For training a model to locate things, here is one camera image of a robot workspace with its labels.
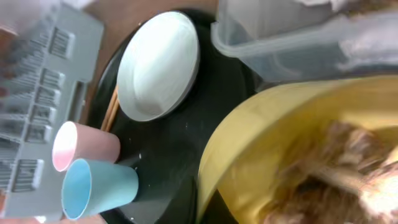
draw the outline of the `gray dish rack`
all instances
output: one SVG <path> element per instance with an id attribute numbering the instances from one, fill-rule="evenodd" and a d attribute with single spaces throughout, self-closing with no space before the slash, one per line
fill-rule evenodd
<path id="1" fill-rule="evenodd" d="M 62 123 L 80 117 L 103 32 L 84 12 L 56 5 L 0 61 L 3 218 L 61 218 L 65 174 L 53 168 L 52 145 Z"/>

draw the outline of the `black surface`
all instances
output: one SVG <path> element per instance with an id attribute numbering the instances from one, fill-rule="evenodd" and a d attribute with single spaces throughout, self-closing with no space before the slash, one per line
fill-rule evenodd
<path id="1" fill-rule="evenodd" d="M 183 188 L 183 180 L 196 178 L 201 155 L 216 127 L 229 112 L 254 94 L 250 69 L 237 59 L 221 55 L 213 47 L 210 40 L 213 18 L 196 11 L 183 12 L 195 23 L 200 41 L 201 58 L 197 79 L 183 103 L 164 118 L 139 123 L 130 120 L 119 110 L 111 130 L 121 142 L 118 163 L 136 168 L 139 192 L 129 205 L 101 214 L 109 224 L 126 220 L 152 224 L 161 216 L 186 215 L 183 211 L 178 214 L 178 209 L 176 214 L 173 214 L 176 209 L 164 212 L 172 199 L 181 193 L 179 188 Z M 119 54 L 115 54 L 100 83 L 91 105 L 90 126 L 101 126 L 125 46 L 126 43 Z M 192 199 L 180 202 L 180 205 L 185 203 L 189 208 L 195 206 Z"/>

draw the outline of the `wooden chopsticks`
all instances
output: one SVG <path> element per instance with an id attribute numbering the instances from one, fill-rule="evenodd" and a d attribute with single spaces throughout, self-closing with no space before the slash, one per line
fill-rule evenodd
<path id="1" fill-rule="evenodd" d="M 111 130 L 118 109 L 119 109 L 118 86 L 116 86 L 115 89 L 113 90 L 111 101 L 109 102 L 109 106 L 108 109 L 106 110 L 104 121 L 102 122 L 101 125 L 102 131 L 109 132 Z"/>

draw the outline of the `plastic container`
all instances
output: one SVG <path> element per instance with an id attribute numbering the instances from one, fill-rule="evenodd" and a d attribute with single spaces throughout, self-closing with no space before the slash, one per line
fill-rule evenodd
<path id="1" fill-rule="evenodd" d="M 222 54 L 241 59 L 265 81 L 341 78 L 371 71 L 375 65 L 398 65 L 398 44 L 392 40 L 398 35 L 396 11 L 336 16 L 320 25 L 269 36 L 264 21 L 275 13 L 266 13 L 274 10 L 267 7 L 268 1 L 220 0 L 211 33 Z"/>

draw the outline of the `plate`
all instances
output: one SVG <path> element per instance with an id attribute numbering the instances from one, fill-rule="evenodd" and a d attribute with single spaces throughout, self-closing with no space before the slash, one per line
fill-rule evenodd
<path id="1" fill-rule="evenodd" d="M 134 121 L 150 121 L 173 111 L 190 91 L 199 64 L 199 41 L 192 21 L 165 12 L 132 37 L 118 70 L 118 99 Z"/>

